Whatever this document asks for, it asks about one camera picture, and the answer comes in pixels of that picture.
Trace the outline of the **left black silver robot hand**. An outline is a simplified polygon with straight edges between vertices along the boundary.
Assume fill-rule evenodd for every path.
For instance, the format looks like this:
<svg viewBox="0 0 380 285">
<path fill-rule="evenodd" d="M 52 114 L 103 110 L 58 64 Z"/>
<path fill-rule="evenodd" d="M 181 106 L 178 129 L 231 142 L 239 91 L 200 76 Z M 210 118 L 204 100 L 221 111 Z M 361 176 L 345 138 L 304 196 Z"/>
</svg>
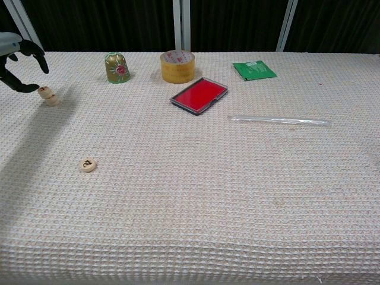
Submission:
<svg viewBox="0 0 380 285">
<path fill-rule="evenodd" d="M 32 41 L 24 40 L 19 34 L 1 32 L 1 81 L 12 90 L 19 93 L 31 93 L 40 86 L 37 84 L 23 84 L 14 74 L 5 67 L 7 60 L 18 61 L 16 52 L 25 56 L 33 56 L 40 65 L 41 70 L 49 73 L 48 64 L 45 60 L 43 49 Z"/>
</svg>

